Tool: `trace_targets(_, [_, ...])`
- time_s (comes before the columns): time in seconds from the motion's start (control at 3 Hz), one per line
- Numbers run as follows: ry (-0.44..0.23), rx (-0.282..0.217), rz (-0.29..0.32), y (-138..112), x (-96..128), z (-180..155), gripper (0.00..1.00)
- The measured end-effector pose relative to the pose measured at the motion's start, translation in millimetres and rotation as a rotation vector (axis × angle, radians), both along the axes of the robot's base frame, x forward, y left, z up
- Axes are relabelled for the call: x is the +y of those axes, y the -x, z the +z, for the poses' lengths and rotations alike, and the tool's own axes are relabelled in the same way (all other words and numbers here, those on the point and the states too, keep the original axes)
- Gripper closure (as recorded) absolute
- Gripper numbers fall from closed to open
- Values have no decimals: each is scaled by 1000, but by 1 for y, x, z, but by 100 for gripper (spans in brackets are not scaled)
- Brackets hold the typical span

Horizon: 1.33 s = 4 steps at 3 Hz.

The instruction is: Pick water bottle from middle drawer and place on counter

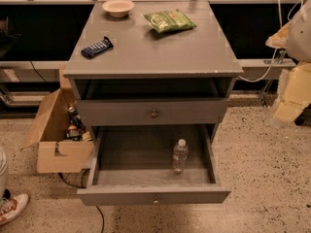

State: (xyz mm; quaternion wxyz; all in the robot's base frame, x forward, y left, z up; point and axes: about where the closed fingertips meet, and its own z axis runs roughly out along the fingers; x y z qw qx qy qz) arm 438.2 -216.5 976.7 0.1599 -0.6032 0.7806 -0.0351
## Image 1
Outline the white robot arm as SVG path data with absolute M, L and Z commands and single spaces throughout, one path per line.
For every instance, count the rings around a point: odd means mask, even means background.
M 274 125 L 292 123 L 311 104 L 311 0 L 265 44 L 285 49 L 297 61 L 291 71 L 284 70 L 280 75 L 271 117 Z

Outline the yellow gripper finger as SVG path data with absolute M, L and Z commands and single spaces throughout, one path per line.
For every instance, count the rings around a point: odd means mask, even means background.
M 290 26 L 291 26 L 291 23 L 287 22 L 275 34 L 270 36 L 266 40 L 265 44 L 270 48 L 285 49 L 287 47 L 287 40 L 288 40 Z
M 311 104 L 311 64 L 299 63 L 279 77 L 277 99 L 272 106 L 272 124 L 293 123 Z

